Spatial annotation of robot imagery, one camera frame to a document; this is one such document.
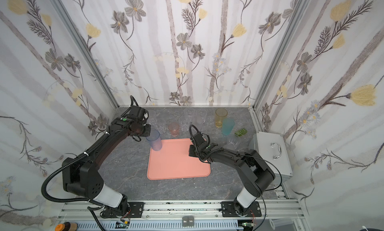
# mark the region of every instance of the green object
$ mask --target green object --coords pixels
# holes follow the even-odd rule
[[[237,132],[235,132],[235,134],[236,134],[238,137],[240,137],[240,136],[246,134],[247,132],[248,132],[248,131],[247,131],[245,128],[242,128],[242,129],[238,130]]]

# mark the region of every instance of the metal mounting plate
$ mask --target metal mounting plate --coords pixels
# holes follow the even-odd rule
[[[129,212],[130,218],[141,218],[143,214],[144,202],[128,202],[131,207],[131,211]]]
[[[261,217],[262,216],[259,202],[254,201],[251,204],[250,209],[252,210],[255,217]],[[238,215],[236,214],[236,211],[233,207],[233,202],[226,202],[226,201],[221,202],[221,210],[222,210],[221,212],[222,212],[224,218],[238,217]],[[246,217],[252,217],[252,213],[247,214]]]

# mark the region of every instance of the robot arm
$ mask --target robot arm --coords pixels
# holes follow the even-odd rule
[[[65,159],[62,168],[45,180],[41,187],[41,193],[45,198],[54,202],[87,200],[93,204],[105,206],[101,214],[103,218],[121,217],[130,210],[127,196],[106,186],[98,169],[113,149],[126,137],[132,136],[135,141],[140,142],[141,137],[149,136],[151,125],[146,124],[148,111],[137,106],[137,103],[134,106],[133,102],[136,103],[136,100],[131,96],[131,106],[112,121],[102,137],[76,158]],[[85,199],[57,199],[47,193],[46,185],[61,171],[64,190]]]
[[[195,127],[197,133],[192,135],[191,141],[194,145],[189,147],[189,156],[198,157],[200,161],[220,162],[236,169],[244,188],[234,200],[234,208],[238,215],[249,213],[252,202],[268,188],[275,179],[272,169],[266,164],[255,150],[248,152],[237,152],[225,149],[216,143],[210,143],[203,138],[201,132]]]

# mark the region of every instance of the clear plastic cup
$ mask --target clear plastic cup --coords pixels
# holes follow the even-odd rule
[[[147,120],[147,123],[148,124],[156,124],[157,123],[157,118],[156,118],[156,112],[154,110],[149,110],[148,111],[148,120]]]
[[[168,125],[168,129],[169,129],[169,132],[170,134],[173,136],[173,137],[176,137],[179,135],[179,130],[180,130],[180,126],[178,123],[170,123]]]
[[[205,123],[205,120],[207,119],[207,110],[206,109],[199,109],[196,111],[196,116],[202,117]]]
[[[146,137],[146,139],[154,151],[160,151],[163,147],[161,143],[160,133],[157,130],[151,130],[151,133],[148,137]]]
[[[189,130],[189,124],[191,122],[191,119],[187,116],[181,116],[179,118],[179,123],[181,127],[181,131],[186,132]]]
[[[224,148],[236,151],[236,148],[239,146],[241,139],[234,134],[229,134],[227,137],[227,144],[224,145]]]
[[[232,132],[232,129],[235,125],[235,121],[232,118],[226,118],[223,120],[223,126],[221,128],[221,132],[227,136]]]
[[[190,119],[192,120],[192,118],[195,116],[195,109],[194,108],[184,108],[184,114],[185,114],[185,116],[190,117]]]
[[[192,118],[192,124],[201,132],[201,129],[203,127],[204,119],[199,116],[194,116]]]
[[[227,117],[228,111],[225,108],[218,108],[215,112],[215,125],[218,128],[223,126],[223,120]]]
[[[160,134],[163,134],[166,132],[166,121],[162,118],[159,118],[157,120],[157,123],[155,124],[155,128],[157,131],[159,131]]]

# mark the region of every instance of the gray marble surface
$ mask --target gray marble surface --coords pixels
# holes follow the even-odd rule
[[[178,120],[184,115],[184,108],[146,108],[156,111],[157,118],[164,118],[167,123]],[[208,115],[202,132],[207,133],[211,142],[225,144],[226,137],[215,126],[216,108],[205,108]],[[241,136],[239,150],[248,148],[248,143],[256,132],[247,108],[226,108],[228,117],[235,120],[233,131],[245,128],[248,133]],[[126,108],[118,108],[115,117]],[[177,137],[172,137],[167,130],[161,139],[189,138],[189,132],[180,130]],[[103,162],[99,173],[105,184],[127,195],[128,200],[232,200],[243,188],[237,172],[224,164],[214,162],[210,165],[211,174],[201,178],[179,178],[171,180],[149,180],[147,168],[150,145],[145,138],[135,142],[131,137],[123,140]],[[264,199],[277,199],[274,191],[266,191]]]

